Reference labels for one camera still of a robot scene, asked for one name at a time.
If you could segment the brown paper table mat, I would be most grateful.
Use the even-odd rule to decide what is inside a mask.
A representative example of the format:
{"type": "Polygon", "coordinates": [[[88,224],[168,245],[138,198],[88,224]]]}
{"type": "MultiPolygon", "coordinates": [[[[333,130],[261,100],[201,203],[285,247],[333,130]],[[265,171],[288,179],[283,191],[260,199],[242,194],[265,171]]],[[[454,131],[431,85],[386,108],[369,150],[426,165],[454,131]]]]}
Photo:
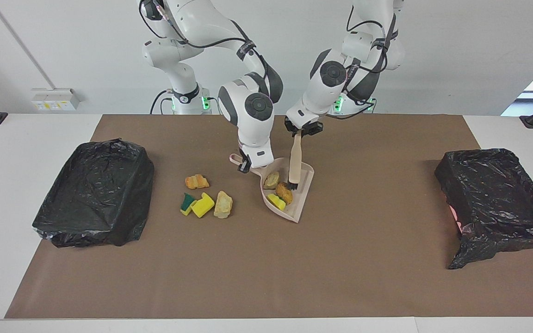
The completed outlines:
{"type": "Polygon", "coordinates": [[[144,146],[154,192],[140,240],[40,242],[7,318],[533,316],[533,249],[449,270],[459,240],[434,171],[478,148],[461,116],[326,120],[303,142],[315,169],[299,223],[266,208],[229,161],[221,116],[103,116],[93,141],[144,146]],[[191,190],[200,173],[209,188],[191,190]],[[180,212],[184,192],[233,198],[229,217],[180,212]]]}

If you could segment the yellow green scouring sponge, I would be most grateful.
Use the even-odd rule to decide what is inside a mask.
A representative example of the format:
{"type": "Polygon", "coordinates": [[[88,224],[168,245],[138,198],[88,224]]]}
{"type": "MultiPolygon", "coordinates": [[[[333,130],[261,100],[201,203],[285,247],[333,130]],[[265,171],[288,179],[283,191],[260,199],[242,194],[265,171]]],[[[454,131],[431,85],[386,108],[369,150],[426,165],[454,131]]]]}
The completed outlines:
{"type": "Polygon", "coordinates": [[[184,198],[182,204],[180,205],[180,212],[184,216],[188,216],[192,211],[192,205],[197,201],[197,199],[190,195],[188,192],[184,192],[184,198]]]}

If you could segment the white wall socket box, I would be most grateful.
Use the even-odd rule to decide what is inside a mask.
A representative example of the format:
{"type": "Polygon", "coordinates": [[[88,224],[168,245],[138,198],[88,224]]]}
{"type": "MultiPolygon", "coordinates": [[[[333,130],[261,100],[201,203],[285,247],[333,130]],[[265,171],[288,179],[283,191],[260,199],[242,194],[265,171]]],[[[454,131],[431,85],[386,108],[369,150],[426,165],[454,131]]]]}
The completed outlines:
{"type": "Polygon", "coordinates": [[[33,88],[31,103],[38,112],[61,112],[76,111],[81,101],[71,88],[33,88]]]}

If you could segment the angular beige sponge chunk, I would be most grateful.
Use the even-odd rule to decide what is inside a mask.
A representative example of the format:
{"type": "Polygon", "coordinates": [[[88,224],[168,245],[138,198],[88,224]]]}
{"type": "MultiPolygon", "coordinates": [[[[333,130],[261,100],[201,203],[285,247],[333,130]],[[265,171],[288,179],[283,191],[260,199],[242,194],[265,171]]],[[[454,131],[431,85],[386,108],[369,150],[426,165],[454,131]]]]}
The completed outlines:
{"type": "Polygon", "coordinates": [[[220,191],[217,195],[213,215],[219,219],[227,218],[231,214],[232,207],[233,198],[231,198],[226,192],[220,191]]]}

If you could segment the pink bin in black bag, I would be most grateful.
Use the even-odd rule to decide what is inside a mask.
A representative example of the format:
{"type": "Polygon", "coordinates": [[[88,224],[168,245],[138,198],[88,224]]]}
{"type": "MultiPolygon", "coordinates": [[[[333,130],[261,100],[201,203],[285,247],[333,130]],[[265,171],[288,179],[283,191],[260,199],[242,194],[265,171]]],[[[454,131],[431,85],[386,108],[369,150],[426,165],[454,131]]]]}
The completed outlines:
{"type": "Polygon", "coordinates": [[[459,228],[450,270],[533,249],[533,180],[512,151],[453,150],[435,176],[459,228]]]}

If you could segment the brown sponge chunk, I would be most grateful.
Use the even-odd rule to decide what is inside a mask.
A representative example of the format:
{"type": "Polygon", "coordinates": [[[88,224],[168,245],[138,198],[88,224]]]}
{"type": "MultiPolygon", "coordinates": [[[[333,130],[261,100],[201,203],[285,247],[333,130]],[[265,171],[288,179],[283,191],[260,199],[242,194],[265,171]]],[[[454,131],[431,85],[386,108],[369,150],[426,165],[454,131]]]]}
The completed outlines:
{"type": "Polygon", "coordinates": [[[286,205],[290,205],[293,202],[293,193],[287,187],[287,183],[280,182],[275,188],[275,194],[283,200],[286,205]]]}

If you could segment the orange striped sponge piece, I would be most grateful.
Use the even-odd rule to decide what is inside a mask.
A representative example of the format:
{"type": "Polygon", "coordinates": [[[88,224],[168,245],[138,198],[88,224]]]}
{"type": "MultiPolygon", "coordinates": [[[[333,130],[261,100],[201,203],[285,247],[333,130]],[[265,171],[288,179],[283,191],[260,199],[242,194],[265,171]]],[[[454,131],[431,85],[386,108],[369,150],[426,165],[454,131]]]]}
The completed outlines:
{"type": "Polygon", "coordinates": [[[198,188],[209,188],[209,181],[200,173],[186,177],[185,186],[191,190],[198,188]]]}

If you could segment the beige plastic dustpan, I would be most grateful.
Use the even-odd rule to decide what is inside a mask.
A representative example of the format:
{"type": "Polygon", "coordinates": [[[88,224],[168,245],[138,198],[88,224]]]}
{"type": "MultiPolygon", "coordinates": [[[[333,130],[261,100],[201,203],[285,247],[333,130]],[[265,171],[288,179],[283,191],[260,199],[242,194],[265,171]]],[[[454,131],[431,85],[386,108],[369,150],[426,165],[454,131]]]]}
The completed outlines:
{"type": "Polygon", "coordinates": [[[292,203],[287,205],[284,210],[279,210],[273,203],[268,200],[269,194],[275,194],[275,190],[267,190],[263,188],[264,181],[268,175],[272,172],[279,172],[280,180],[287,183],[288,181],[288,171],[289,171],[289,158],[288,157],[279,157],[275,158],[272,164],[269,164],[262,168],[250,168],[250,172],[258,175],[260,177],[259,190],[262,195],[263,201],[266,207],[273,213],[279,215],[280,217],[298,223],[302,215],[303,207],[305,200],[307,198],[309,188],[315,173],[313,167],[309,164],[302,163],[302,170],[300,175],[300,183],[298,188],[293,191],[293,200],[292,203]]]}

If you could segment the beige brush black bristles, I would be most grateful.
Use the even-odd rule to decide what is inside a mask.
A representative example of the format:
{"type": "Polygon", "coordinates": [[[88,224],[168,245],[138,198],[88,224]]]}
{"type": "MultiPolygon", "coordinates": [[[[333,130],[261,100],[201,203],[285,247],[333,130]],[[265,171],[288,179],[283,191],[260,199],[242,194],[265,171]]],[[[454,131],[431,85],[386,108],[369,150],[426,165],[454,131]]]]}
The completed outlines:
{"type": "Polygon", "coordinates": [[[302,172],[302,131],[299,130],[293,137],[288,167],[288,189],[294,191],[298,188],[302,172]]]}

